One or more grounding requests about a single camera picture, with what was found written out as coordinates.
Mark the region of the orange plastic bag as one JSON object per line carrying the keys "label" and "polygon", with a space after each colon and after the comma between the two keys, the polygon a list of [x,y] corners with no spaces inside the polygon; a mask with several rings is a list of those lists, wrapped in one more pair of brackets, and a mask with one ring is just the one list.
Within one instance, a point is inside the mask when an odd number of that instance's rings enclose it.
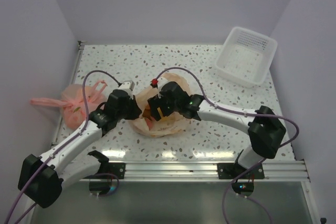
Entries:
{"label": "orange plastic bag", "polygon": [[138,119],[129,122],[131,128],[135,132],[148,137],[162,137],[183,132],[189,126],[190,120],[177,112],[163,117],[159,121],[148,117],[150,112],[148,99],[156,94],[157,89],[148,86],[135,96],[142,113]]}

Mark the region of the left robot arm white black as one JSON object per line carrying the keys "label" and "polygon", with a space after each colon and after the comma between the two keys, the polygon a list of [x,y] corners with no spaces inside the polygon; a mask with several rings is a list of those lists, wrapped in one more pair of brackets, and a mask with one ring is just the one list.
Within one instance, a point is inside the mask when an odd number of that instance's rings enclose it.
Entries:
{"label": "left robot arm white black", "polygon": [[127,81],[113,90],[103,108],[96,108],[70,136],[49,151],[30,154],[22,164],[18,189],[42,208],[51,206],[62,192],[62,172],[90,144],[114,129],[120,120],[137,119],[139,109]]}

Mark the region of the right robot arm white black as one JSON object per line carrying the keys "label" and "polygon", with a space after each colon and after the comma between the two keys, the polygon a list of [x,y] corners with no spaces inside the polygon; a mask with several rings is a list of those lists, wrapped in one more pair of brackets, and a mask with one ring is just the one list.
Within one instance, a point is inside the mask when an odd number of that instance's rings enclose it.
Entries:
{"label": "right robot arm white black", "polygon": [[240,178],[250,175],[253,165],[263,158],[275,158],[286,133],[279,118],[266,106],[258,110],[239,110],[215,104],[204,95],[189,95],[173,81],[160,86],[157,94],[148,99],[148,104],[151,117],[156,121],[177,112],[186,119],[215,122],[247,134],[250,145],[242,150],[234,165],[234,172]]}

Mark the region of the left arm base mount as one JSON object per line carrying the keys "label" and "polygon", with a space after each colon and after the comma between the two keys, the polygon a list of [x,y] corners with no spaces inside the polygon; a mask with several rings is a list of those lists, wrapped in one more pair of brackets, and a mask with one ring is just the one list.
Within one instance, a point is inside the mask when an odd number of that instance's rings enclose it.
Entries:
{"label": "left arm base mount", "polygon": [[108,197],[117,192],[120,180],[124,179],[126,163],[110,162],[109,158],[94,150],[88,153],[99,162],[99,169],[90,179],[90,193],[97,198]]}

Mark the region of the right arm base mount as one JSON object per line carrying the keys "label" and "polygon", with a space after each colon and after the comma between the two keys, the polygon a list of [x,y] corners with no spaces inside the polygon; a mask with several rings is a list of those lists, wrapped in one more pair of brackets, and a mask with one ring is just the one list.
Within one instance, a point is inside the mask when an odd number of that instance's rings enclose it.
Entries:
{"label": "right arm base mount", "polygon": [[246,179],[246,182],[239,182],[238,179],[235,179],[238,175],[243,173],[246,168],[243,168],[238,164],[238,159],[240,158],[243,151],[241,151],[236,160],[231,163],[218,163],[217,164],[217,173],[219,179],[233,179],[234,182],[231,185],[232,190],[241,195],[241,196],[250,196],[255,189],[254,180],[255,179],[264,179],[265,174],[263,166],[259,165],[249,173],[246,173],[241,179]]}

